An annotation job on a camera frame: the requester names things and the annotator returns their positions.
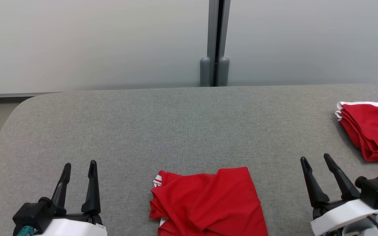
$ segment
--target green connector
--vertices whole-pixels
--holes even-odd
[[[17,236],[32,236],[34,235],[33,228],[31,226],[25,226],[21,229]]]

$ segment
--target gray tabletop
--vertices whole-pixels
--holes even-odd
[[[80,212],[98,164],[108,235],[157,235],[150,220],[159,170],[182,175],[247,166],[270,236],[312,235],[300,157],[331,200],[329,153],[354,181],[378,176],[335,115],[338,101],[378,102],[377,85],[167,88],[47,94],[20,104],[0,133],[0,235],[25,202],[51,197],[72,164],[66,209]]]

